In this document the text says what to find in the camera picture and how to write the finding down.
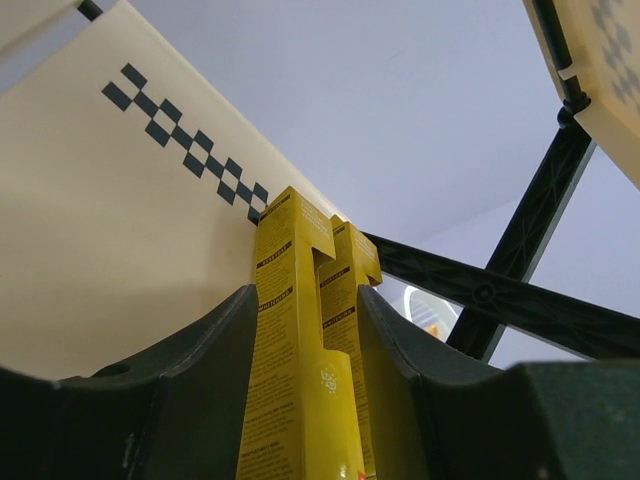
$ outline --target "checkered stripe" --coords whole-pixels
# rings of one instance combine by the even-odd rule
[[[170,141],[184,148],[182,165],[198,178],[202,178],[205,171],[212,173],[218,179],[218,195],[229,205],[237,198],[244,201],[248,205],[247,218],[257,225],[269,192],[258,182],[253,188],[244,183],[242,167],[231,157],[224,164],[219,162],[213,156],[213,140],[203,131],[198,130],[194,135],[187,133],[180,126],[182,112],[173,103],[165,98],[157,104],[149,98],[144,92],[147,79],[134,66],[127,63],[120,72],[123,82],[118,82],[119,86],[109,82],[102,93],[123,112],[135,105],[147,114],[149,123],[145,132],[163,148]]]
[[[597,0],[591,5],[591,13],[595,25],[604,35],[602,52],[611,71],[613,93],[640,116],[640,76],[632,68],[636,58],[631,36],[620,23],[624,17],[623,5],[623,0]]]

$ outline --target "cream plastic panel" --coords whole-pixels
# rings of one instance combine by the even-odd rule
[[[345,218],[123,1],[0,97],[0,145],[0,364],[34,375],[92,374],[251,282],[260,186]]]
[[[524,0],[550,74],[559,89],[549,52],[532,7]],[[640,2],[555,0],[574,65],[573,74],[592,104],[576,119],[640,188]]]
[[[80,3],[80,0],[0,1],[0,61]]]

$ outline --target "white wall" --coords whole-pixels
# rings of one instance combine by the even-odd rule
[[[417,242],[500,205],[555,131],[557,94],[522,2],[132,3],[366,231]],[[0,92],[88,25],[71,12],[0,70]],[[498,103],[527,114],[505,122]]]
[[[517,201],[485,212],[419,247],[484,267]],[[531,282],[640,317],[640,192],[597,151],[567,206]],[[389,288],[395,295],[400,288]],[[508,329],[491,360],[567,360],[568,352]]]

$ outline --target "black metal bar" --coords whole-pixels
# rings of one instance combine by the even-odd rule
[[[533,7],[556,70],[568,68],[573,59],[553,0],[533,0]],[[570,113],[577,113],[589,105],[589,97],[582,91],[578,77],[560,79],[560,84],[566,98],[565,106]]]
[[[565,123],[527,188],[486,269],[529,281],[587,166],[595,143],[575,120]],[[504,325],[464,310],[447,343],[488,361]]]
[[[80,5],[78,5],[78,11],[87,17],[90,22],[93,22],[104,13],[102,9],[91,0],[84,0]]]
[[[640,358],[640,319],[375,235],[382,270],[596,359]]]

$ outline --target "yellow box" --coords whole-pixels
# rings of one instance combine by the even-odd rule
[[[369,408],[358,335],[358,285],[379,285],[382,272],[375,246],[349,222],[331,219],[336,261],[320,269],[324,347],[348,353],[367,477],[375,476]]]
[[[335,257],[331,232],[291,187],[261,215],[258,329],[237,480],[365,478],[349,356],[322,346],[318,275]]]

